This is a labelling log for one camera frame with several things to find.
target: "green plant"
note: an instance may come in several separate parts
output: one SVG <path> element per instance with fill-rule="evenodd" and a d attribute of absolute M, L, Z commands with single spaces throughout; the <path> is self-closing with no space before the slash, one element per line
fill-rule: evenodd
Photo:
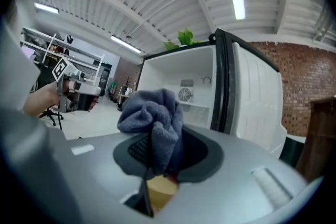
<path fill-rule="evenodd" d="M 185 28 L 184 32 L 178 31 L 178 40 L 180 41 L 181 45 L 194 45 L 201 43 L 201 41 L 193 41 L 194 34 L 189 29 Z M 179 47 L 179 45 L 176 45 L 172 42 L 165 42 L 164 45 L 166 46 L 166 50 L 172 50 Z"/>

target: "refrigerator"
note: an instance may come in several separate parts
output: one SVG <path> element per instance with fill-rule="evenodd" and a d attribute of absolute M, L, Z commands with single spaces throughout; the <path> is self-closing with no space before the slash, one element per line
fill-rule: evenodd
<path fill-rule="evenodd" d="M 175 93 L 185 124 L 250 140 L 279 158 L 282 82 L 277 66 L 244 40 L 217 29 L 209 41 L 144 58 L 137 90 Z"/>

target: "blue towel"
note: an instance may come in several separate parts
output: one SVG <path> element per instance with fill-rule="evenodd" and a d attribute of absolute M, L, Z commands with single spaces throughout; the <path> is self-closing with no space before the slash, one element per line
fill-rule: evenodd
<path fill-rule="evenodd" d="M 154 173 L 174 174 L 183 164 L 183 116 L 175 94 L 167 89 L 137 91 L 122 107 L 121 132 L 150 132 Z"/>

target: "wooden cabinet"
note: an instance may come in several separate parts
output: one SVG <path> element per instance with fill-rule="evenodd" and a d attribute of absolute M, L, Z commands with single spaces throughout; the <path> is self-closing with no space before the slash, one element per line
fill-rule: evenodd
<path fill-rule="evenodd" d="M 311 117 L 305 146 L 296 170 L 308 182 L 324 175 L 336 151 L 336 96 L 311 102 Z"/>

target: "white refrigerator door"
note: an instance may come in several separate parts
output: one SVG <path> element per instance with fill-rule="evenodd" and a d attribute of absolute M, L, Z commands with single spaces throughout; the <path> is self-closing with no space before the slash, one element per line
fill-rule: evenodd
<path fill-rule="evenodd" d="M 250 140 L 279 158 L 287 131 L 281 125 L 281 74 L 233 43 L 236 102 L 231 134 Z"/>

